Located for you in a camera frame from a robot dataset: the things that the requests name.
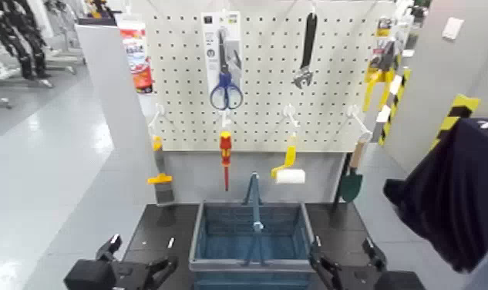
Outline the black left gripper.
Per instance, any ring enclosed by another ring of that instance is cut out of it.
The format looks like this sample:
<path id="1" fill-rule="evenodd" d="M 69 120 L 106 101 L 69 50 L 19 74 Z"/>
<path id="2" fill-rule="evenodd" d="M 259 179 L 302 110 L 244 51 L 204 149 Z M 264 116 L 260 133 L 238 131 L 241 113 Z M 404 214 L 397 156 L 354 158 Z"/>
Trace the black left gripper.
<path id="1" fill-rule="evenodd" d="M 178 257 L 168 256 L 140 263 L 115 261 L 122 245 L 119 234 L 109 238 L 96 252 L 96 260 L 79 259 L 64 278 L 69 290 L 143 289 L 162 285 L 177 269 Z"/>

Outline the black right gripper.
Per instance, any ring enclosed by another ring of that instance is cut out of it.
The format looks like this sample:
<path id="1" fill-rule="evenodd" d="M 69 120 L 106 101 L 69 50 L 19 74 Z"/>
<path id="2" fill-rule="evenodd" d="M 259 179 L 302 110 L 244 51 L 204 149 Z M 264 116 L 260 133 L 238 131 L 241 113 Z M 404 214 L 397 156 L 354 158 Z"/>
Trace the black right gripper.
<path id="1" fill-rule="evenodd" d="M 321 239 L 315 236 L 310 246 L 308 261 L 327 289 L 333 290 L 426 290 L 414 271 L 385 271 L 384 252 L 367 237 L 362 249 L 373 267 L 341 265 L 321 250 Z"/>

